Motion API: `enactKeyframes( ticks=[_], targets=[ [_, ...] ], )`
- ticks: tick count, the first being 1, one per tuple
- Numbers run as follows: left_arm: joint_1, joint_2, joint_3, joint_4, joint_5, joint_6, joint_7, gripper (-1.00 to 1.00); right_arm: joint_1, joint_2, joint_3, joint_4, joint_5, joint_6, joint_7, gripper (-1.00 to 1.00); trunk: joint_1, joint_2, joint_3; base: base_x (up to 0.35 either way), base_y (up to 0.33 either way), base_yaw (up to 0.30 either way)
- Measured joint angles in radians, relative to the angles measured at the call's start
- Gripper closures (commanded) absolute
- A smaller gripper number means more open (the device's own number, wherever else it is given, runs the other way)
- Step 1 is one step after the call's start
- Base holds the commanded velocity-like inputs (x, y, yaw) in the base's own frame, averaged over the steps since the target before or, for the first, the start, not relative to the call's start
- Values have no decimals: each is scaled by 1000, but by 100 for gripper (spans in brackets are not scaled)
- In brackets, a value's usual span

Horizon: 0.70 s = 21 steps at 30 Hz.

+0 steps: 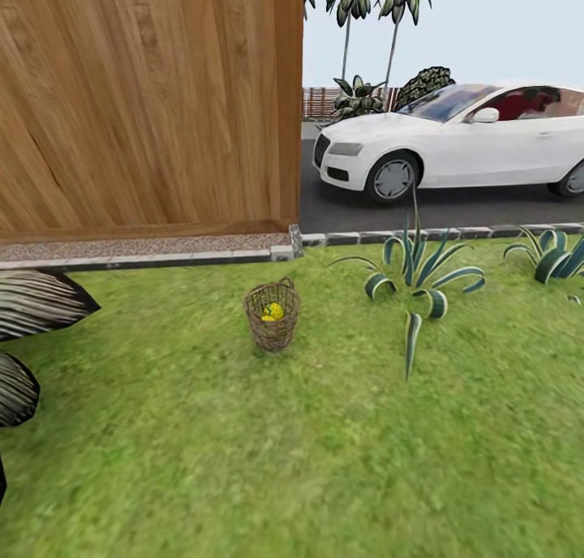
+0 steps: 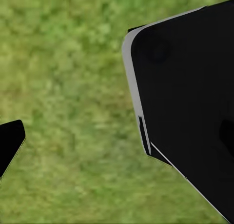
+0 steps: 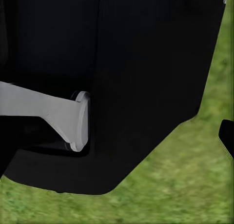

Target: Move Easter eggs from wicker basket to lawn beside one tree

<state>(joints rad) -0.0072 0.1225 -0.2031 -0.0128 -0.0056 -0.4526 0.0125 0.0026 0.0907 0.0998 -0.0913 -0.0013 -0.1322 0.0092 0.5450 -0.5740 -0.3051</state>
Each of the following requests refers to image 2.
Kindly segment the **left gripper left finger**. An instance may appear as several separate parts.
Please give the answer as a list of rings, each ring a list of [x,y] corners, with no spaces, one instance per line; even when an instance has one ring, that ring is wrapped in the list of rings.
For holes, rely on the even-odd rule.
[[[0,125],[0,178],[24,139],[25,131],[21,120]]]

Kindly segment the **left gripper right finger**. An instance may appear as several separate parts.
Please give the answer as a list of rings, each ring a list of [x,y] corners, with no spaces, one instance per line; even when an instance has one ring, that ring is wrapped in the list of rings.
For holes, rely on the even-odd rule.
[[[234,159],[234,122],[223,120],[220,125],[218,137]]]

